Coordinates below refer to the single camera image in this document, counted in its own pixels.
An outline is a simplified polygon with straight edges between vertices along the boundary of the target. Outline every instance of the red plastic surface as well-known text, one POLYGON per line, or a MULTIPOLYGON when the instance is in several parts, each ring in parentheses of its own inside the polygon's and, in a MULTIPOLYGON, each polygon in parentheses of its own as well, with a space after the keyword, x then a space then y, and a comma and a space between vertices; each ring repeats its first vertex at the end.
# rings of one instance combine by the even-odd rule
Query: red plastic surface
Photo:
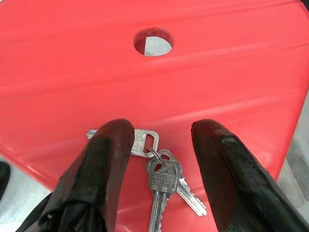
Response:
MULTIPOLYGON (((0 152, 53 189, 87 143, 124 117, 159 133, 207 203, 191 144, 195 120, 237 134, 277 178, 309 80, 309 14, 295 0, 3 0, 0 152), (173 50, 145 57, 136 33, 160 27, 173 50)), ((147 231, 146 159, 132 156, 117 232, 147 231)), ((216 231, 174 194, 162 230, 216 231)))

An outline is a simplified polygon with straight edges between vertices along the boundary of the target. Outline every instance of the key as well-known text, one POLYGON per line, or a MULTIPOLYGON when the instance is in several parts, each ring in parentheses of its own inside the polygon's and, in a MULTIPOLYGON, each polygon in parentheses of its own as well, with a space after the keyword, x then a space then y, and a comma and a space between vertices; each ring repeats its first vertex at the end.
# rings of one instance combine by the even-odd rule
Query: key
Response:
POLYGON ((178 162, 166 160, 166 168, 158 172, 156 168, 161 163, 156 157, 149 160, 147 164, 149 166, 148 185, 154 197, 148 232, 161 232, 162 213, 171 194, 177 190, 182 167, 178 162))
MULTIPOLYGON (((170 161, 178 162, 177 159, 173 156, 173 154, 167 149, 162 149, 158 153, 161 156, 168 156, 170 161)), ((182 173, 180 174, 177 193, 185 200, 185 202, 187 202, 187 204, 198 216, 205 216, 207 214, 206 206, 190 191, 190 188, 186 183, 182 173)))
MULTIPOLYGON (((88 131, 86 134, 88 139, 91 139, 92 136, 97 132, 97 130, 92 129, 88 131)), ((159 135, 157 132, 152 130, 142 130, 142 129, 135 129, 135 138, 134 138, 134 144, 131 150, 131 154, 146 158, 152 158, 154 155, 151 152, 144 152, 145 143, 146 143, 146 137, 147 135, 150 135, 154 138, 154 143, 152 148, 156 151, 158 149, 159 144, 159 135)))

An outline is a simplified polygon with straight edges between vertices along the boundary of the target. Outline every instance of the key ring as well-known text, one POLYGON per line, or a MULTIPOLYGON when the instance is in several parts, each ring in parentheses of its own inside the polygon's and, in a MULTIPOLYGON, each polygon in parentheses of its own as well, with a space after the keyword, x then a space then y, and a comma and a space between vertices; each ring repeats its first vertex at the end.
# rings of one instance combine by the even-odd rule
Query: key ring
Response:
POLYGON ((154 150, 152 147, 149 146, 146 147, 146 149, 150 151, 161 162, 164 168, 167 168, 166 162, 164 161, 164 159, 161 158, 160 154, 157 153, 156 150, 154 150))

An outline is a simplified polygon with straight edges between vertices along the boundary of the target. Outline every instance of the gray floor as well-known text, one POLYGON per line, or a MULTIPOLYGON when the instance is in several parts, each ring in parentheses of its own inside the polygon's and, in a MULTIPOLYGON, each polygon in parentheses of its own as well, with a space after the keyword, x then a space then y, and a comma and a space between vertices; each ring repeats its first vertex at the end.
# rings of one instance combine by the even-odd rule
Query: gray floor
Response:
MULTIPOLYGON (((145 55, 157 56, 170 50, 156 46, 161 40, 146 42, 145 55)), ((278 184, 309 222, 309 95, 299 119, 287 159, 282 167, 278 184)), ((46 196, 49 190, 12 166, 7 190, 0 201, 0 232, 14 232, 29 212, 46 196)))

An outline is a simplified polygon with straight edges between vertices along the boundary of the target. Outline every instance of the key blade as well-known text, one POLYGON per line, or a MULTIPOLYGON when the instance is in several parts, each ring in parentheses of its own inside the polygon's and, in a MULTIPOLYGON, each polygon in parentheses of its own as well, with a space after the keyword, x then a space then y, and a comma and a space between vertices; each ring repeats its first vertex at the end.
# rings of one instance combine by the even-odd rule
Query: key blade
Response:
POLYGON ((161 232, 162 213, 165 210, 165 206, 169 198, 166 193, 159 191, 154 191, 153 195, 154 201, 148 232, 161 232))
MULTIPOLYGON (((97 130, 95 129, 88 131, 88 133, 86 134, 87 138, 91 139, 96 132, 97 130)), ((145 158, 152 158, 154 155, 151 152, 144 152, 146 138, 147 138, 147 135, 150 135, 154 138, 154 143, 152 145, 152 148, 156 151, 158 149, 158 144, 159 144, 158 133, 152 130, 135 129, 134 134, 135 134, 135 138, 134 138, 134 144, 131 150, 131 154, 135 156, 145 157, 145 158)))
POLYGON ((177 192, 198 216, 201 217, 207 215, 206 206, 190 191, 184 178, 179 179, 177 192))

